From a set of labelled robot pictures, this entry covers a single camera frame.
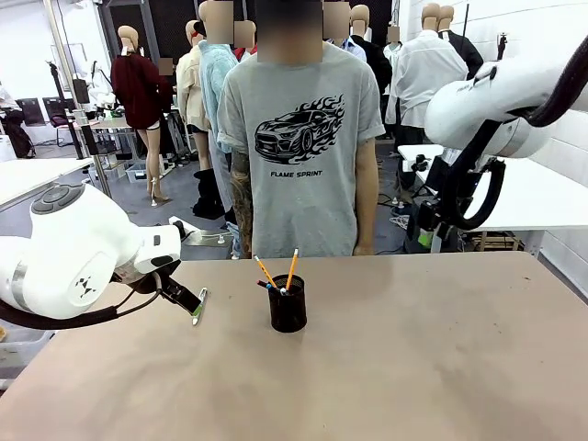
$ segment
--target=tattoo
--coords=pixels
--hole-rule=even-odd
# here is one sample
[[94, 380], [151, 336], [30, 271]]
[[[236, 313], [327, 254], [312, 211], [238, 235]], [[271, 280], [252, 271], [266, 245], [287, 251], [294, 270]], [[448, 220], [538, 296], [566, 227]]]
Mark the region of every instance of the tattoo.
[[233, 151], [231, 187], [235, 217], [241, 234], [242, 258], [251, 259], [254, 232], [254, 201], [251, 191], [249, 156]]

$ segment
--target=black jacket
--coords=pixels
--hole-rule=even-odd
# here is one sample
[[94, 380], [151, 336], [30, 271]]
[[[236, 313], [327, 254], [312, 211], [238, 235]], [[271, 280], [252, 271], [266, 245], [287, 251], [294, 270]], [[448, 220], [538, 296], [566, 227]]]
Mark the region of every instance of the black jacket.
[[376, 81], [378, 82], [379, 94], [384, 95], [386, 87], [392, 81], [392, 66], [390, 62], [384, 56], [384, 50], [369, 41], [365, 41], [363, 38], [352, 35], [354, 43], [366, 52], [367, 64], [371, 67], [376, 75]]
[[472, 79], [484, 64], [484, 60], [481, 58], [480, 53], [476, 47], [471, 44], [471, 41], [469, 41], [468, 37], [462, 37], [452, 30], [444, 30], [443, 32], [439, 32], [440, 39], [443, 38], [444, 32], [449, 34], [449, 43], [451, 43], [451, 46], [455, 48], [459, 56], [468, 65], [468, 79]]

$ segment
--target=black pencil holder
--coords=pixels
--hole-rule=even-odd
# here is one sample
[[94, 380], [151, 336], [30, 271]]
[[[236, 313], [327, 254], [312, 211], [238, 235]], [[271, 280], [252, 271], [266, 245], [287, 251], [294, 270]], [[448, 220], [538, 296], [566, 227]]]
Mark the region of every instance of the black pencil holder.
[[[277, 289], [286, 287], [288, 274], [273, 277]], [[306, 326], [306, 301], [304, 299], [304, 280], [292, 277], [289, 294], [269, 292], [269, 310], [272, 327], [281, 333], [295, 333]]]

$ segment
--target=wall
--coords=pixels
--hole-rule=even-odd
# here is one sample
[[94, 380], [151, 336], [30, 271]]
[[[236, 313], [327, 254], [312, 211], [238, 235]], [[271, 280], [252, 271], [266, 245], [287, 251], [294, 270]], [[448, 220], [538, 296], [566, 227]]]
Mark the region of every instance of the wall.
[[[95, 6], [84, 0], [80, 5], [71, 5], [60, 0], [63, 22], [70, 44], [82, 43], [87, 60], [98, 60], [105, 71], [109, 61], [105, 52]], [[53, 2], [58, 26], [61, 18], [57, 4]], [[41, 99], [57, 96], [55, 83], [46, 61], [52, 60], [53, 45], [49, 20], [45, 7], [39, 0], [21, 6], [0, 8], [0, 81], [14, 99], [39, 99], [40, 107], [47, 118]], [[55, 139], [55, 129], [46, 127], [25, 127], [33, 142]], [[66, 132], [60, 132], [69, 138]]]
[[[408, 40], [420, 32], [421, 11], [430, 1], [403, 0], [409, 2], [410, 8], [401, 9]], [[459, 34], [466, 4], [447, 1], [456, 9], [451, 28]], [[588, 0], [471, 0], [467, 36], [484, 61], [495, 59], [497, 34], [507, 32], [504, 58], [534, 53], [548, 62], [550, 54], [571, 53], [578, 46], [588, 29], [584, 17], [588, 17]], [[588, 113], [568, 112], [553, 138], [532, 159], [588, 187]], [[557, 209], [558, 201], [551, 203], [546, 209]], [[588, 231], [548, 232], [543, 245], [543, 255], [588, 295]]]

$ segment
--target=car graphic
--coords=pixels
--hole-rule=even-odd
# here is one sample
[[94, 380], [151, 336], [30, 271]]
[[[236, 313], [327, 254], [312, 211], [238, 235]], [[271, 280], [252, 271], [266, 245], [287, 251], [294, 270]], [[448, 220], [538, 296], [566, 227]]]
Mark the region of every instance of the car graphic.
[[312, 150], [315, 142], [336, 131], [337, 117], [323, 110], [302, 110], [262, 122], [255, 132], [255, 149], [266, 159], [287, 164]]

